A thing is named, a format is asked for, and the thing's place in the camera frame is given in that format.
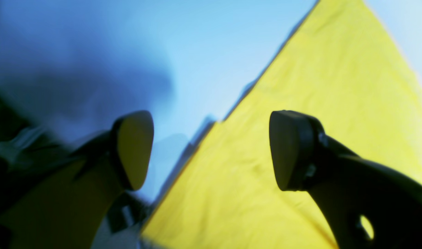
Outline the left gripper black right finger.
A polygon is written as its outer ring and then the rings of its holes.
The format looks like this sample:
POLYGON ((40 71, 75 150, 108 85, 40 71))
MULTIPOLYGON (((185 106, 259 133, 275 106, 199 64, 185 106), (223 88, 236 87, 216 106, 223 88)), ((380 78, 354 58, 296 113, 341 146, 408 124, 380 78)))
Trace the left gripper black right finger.
POLYGON ((422 185, 361 158, 317 118, 271 113, 271 159, 282 191, 306 191, 341 249, 422 249, 422 185))

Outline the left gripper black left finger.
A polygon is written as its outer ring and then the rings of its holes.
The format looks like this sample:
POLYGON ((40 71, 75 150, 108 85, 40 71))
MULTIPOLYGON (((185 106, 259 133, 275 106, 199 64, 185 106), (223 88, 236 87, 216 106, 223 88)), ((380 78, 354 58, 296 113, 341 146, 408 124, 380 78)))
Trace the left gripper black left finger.
POLYGON ((153 137, 136 111, 59 162, 0 173, 0 249, 89 249, 115 200, 143 186, 153 137))

